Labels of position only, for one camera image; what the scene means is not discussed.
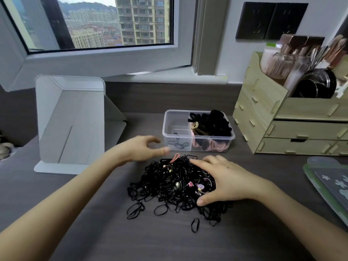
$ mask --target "electrical outlet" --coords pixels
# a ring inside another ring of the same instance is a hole
[[[276,3],[245,2],[236,39],[264,39]]]
[[[279,40],[283,34],[296,34],[307,6],[307,3],[278,3],[265,39]]]

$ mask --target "desk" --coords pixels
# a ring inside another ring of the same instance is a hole
[[[128,121],[121,141],[148,134],[163,138],[164,114],[125,116]],[[224,157],[273,181],[298,202],[348,231],[303,173],[307,156],[253,155],[238,127],[232,127],[236,139]],[[191,154],[203,158],[209,153]],[[348,158],[336,159],[348,164]],[[39,160],[36,137],[0,162],[0,230],[74,177],[35,173]],[[145,203],[146,210],[138,218],[127,220],[126,210],[133,204],[127,187],[140,179],[148,164],[132,162],[117,168],[72,224],[51,260],[313,260],[274,214],[252,200],[235,202],[216,227],[204,221],[196,209],[155,216],[153,210],[159,205],[155,199]],[[198,233],[190,229],[195,217],[200,218]]]

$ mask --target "plastic storage box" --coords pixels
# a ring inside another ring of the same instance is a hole
[[[164,114],[164,143],[175,151],[227,152],[231,141],[236,137],[233,129],[231,136],[196,136],[188,122],[190,113],[209,114],[210,111],[167,110]]]

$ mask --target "white wall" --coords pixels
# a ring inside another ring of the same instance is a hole
[[[242,83],[253,51],[263,51],[266,41],[238,41],[236,32],[244,2],[309,3],[297,34],[325,36],[328,42],[348,12],[348,0],[230,0],[220,46],[216,74],[226,74],[228,83]]]

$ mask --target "wooden organizer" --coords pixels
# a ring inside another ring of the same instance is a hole
[[[348,92],[340,99],[288,98],[253,52],[233,118],[253,153],[348,156]],[[348,74],[345,57],[334,70]]]

